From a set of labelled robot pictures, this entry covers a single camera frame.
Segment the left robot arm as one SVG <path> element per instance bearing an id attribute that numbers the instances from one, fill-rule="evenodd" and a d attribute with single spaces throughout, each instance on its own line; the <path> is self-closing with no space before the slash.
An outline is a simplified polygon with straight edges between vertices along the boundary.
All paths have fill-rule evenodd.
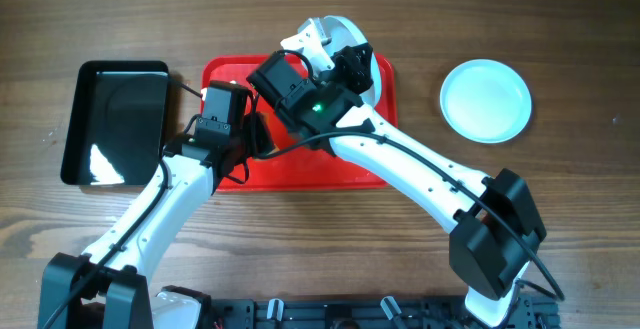
<path id="1" fill-rule="evenodd" d="M 213 81 L 202 113 L 163 150 L 158 167 L 123 216 L 81 255 L 58 253 L 45 267 L 41 328 L 212 328 L 210 296 L 149 283 L 192 214 L 271 140 L 250 89 Z"/>

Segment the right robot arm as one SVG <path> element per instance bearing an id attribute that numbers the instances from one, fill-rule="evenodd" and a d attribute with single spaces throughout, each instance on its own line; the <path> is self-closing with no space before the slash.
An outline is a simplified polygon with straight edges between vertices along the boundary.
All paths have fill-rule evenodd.
<path id="1" fill-rule="evenodd" d="M 505 324 L 546 237 L 520 176 L 461 166 L 389 124 L 375 109 L 382 83 L 373 48 L 345 17 L 308 19 L 247 81 L 300 145 L 368 170 L 422 207 L 449 236 L 467 312 L 486 327 Z"/>

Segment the white plate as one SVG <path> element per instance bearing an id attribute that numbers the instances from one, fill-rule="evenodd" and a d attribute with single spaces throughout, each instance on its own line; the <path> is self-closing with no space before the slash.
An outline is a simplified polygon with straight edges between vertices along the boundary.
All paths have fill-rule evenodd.
<path id="1" fill-rule="evenodd" d="M 482 144 L 515 138 L 533 115 L 531 92 L 523 78 L 490 59 L 469 60 L 452 69 L 441 85 L 439 105 L 457 134 Z"/>
<path id="2" fill-rule="evenodd" d="M 322 26 L 331 37 L 330 43 L 324 45 L 324 49 L 329 55 L 335 54 L 345 46 L 357 46 L 368 42 L 363 32 L 346 17 L 325 16 L 322 19 Z M 372 54 L 370 70 L 373 84 L 361 94 L 361 97 L 365 103 L 375 107 L 382 93 L 381 75 L 375 54 Z"/>

